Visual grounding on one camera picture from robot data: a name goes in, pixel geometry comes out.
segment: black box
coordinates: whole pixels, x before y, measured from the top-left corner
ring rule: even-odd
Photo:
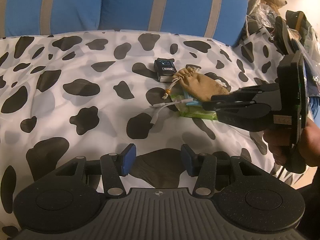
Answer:
[[[153,67],[157,72],[159,82],[171,83],[172,76],[177,72],[173,62],[168,59],[155,60]]]

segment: green plastic wrapper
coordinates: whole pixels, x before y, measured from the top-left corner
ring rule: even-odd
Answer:
[[[184,99],[183,95],[171,95],[172,101]],[[177,104],[180,116],[190,118],[201,118],[208,120],[218,120],[215,111],[206,111],[201,106],[187,106],[186,104]]]

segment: bed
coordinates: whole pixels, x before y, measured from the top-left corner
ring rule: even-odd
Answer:
[[[0,40],[0,225],[18,228],[12,200],[23,188],[75,156],[99,159],[137,147],[130,187],[188,187],[180,148],[196,153],[224,151],[279,173],[262,139],[218,121],[179,117],[176,107],[154,109],[166,84],[156,80],[153,62],[174,60],[177,70],[200,66],[229,91],[276,82],[282,54],[264,28],[239,46],[196,36],[142,31],[89,31]],[[295,183],[301,175],[284,172]],[[102,190],[98,179],[92,184]],[[7,235],[0,233],[0,239]]]

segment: gray ribbed panel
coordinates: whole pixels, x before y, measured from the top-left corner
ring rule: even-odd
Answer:
[[[72,232],[44,235],[22,231],[14,240],[303,240],[291,229],[256,234],[225,221],[210,200],[192,197],[187,189],[133,188],[122,199],[109,200],[89,224]]]

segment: white cable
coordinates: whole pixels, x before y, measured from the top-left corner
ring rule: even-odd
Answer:
[[[167,106],[172,106],[172,105],[180,104],[180,103],[190,103],[190,102],[192,102],[192,101],[193,101],[193,98],[188,98],[188,99],[183,99],[183,100],[181,100],[181,101],[176,101],[176,102],[171,102],[171,103],[159,103],[159,104],[154,104],[153,107],[159,105],[160,108],[158,108],[158,109],[155,111],[155,113],[154,113],[153,116],[152,116],[152,119],[151,119],[150,123],[151,123],[152,125],[154,125],[154,124],[157,122],[158,116],[159,116],[159,112],[160,112],[163,108],[165,108],[165,107],[167,107]]]

